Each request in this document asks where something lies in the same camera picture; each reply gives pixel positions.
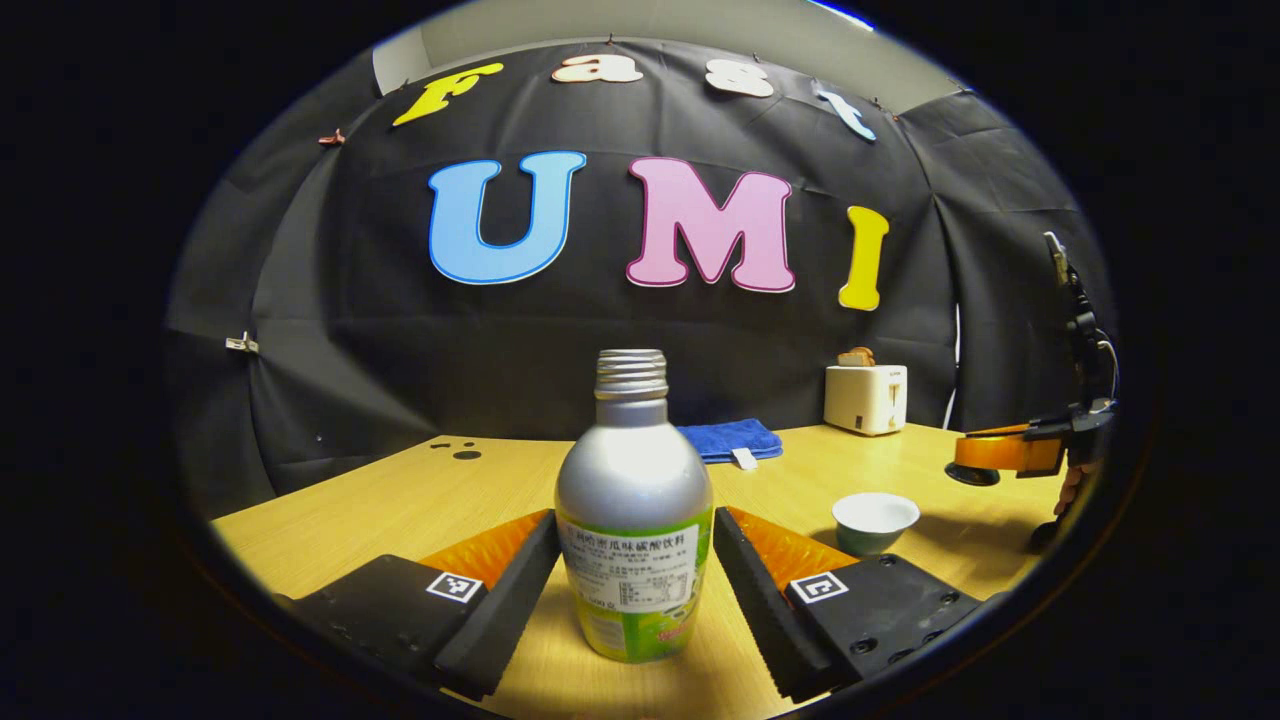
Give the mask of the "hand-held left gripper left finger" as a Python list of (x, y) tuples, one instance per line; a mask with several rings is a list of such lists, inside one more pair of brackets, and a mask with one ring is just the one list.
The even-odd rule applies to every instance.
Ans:
[(380, 555), (276, 602), (306, 626), (431, 688), (494, 694), (561, 555), (543, 509), (420, 560)]

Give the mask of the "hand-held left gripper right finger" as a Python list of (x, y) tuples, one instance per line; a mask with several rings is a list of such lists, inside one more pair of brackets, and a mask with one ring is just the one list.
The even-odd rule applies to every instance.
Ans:
[(796, 703), (888, 670), (980, 606), (896, 553), (858, 559), (731, 506), (714, 524), (751, 637), (780, 694)]

